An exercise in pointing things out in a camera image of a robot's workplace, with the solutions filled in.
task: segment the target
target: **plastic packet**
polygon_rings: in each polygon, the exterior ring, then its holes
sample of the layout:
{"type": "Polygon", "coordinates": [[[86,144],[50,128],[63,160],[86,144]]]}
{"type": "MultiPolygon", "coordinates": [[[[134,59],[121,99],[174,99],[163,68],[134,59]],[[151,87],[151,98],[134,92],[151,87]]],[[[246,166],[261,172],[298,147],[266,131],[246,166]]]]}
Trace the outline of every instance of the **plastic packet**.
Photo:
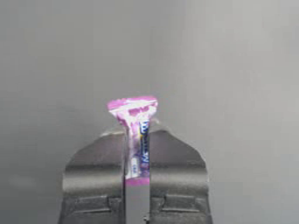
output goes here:
{"type": "Polygon", "coordinates": [[[158,100],[141,96],[111,101],[110,113],[126,127],[126,184],[150,185],[149,131],[151,118],[157,112],[158,100]]]}

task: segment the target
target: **gray background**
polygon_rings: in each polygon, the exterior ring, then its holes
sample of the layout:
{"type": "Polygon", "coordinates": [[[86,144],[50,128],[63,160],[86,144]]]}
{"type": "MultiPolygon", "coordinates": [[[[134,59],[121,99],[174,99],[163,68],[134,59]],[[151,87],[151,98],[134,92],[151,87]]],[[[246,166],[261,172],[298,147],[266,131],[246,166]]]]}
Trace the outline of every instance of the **gray background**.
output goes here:
{"type": "Polygon", "coordinates": [[[0,1],[0,221],[53,224],[62,171],[153,94],[201,150],[215,223],[295,224],[299,2],[0,1]]]}

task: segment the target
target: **blue label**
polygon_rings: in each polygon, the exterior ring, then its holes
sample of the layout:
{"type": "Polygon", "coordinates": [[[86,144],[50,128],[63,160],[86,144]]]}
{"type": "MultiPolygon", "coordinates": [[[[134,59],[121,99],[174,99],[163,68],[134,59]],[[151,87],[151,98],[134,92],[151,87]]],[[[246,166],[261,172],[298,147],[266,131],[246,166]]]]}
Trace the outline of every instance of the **blue label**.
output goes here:
{"type": "Polygon", "coordinates": [[[142,163],[150,163],[150,156],[149,156],[149,127],[150,122],[141,122],[141,141],[142,141],[142,163]]]}

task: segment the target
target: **candy wrapper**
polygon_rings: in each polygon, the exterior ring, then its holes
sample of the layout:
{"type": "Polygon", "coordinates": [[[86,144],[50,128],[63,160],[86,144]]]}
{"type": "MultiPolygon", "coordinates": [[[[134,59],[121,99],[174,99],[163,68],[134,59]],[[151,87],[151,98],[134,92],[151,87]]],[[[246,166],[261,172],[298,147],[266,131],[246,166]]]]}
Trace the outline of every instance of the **candy wrapper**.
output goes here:
{"type": "Polygon", "coordinates": [[[111,101],[110,113],[126,127],[126,184],[150,185],[149,130],[150,121],[157,112],[158,100],[142,96],[111,101]]]}

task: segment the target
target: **metal tool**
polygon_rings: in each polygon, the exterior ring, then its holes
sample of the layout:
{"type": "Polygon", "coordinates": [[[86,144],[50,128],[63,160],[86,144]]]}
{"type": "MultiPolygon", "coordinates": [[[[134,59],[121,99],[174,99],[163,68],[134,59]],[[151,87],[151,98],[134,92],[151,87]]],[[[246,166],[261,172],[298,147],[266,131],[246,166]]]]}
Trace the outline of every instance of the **metal tool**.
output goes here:
{"type": "MultiPolygon", "coordinates": [[[[103,136],[71,159],[59,224],[126,224],[125,133],[103,136]]],[[[151,211],[145,223],[213,224],[206,163],[166,130],[150,134],[151,211]]]]}

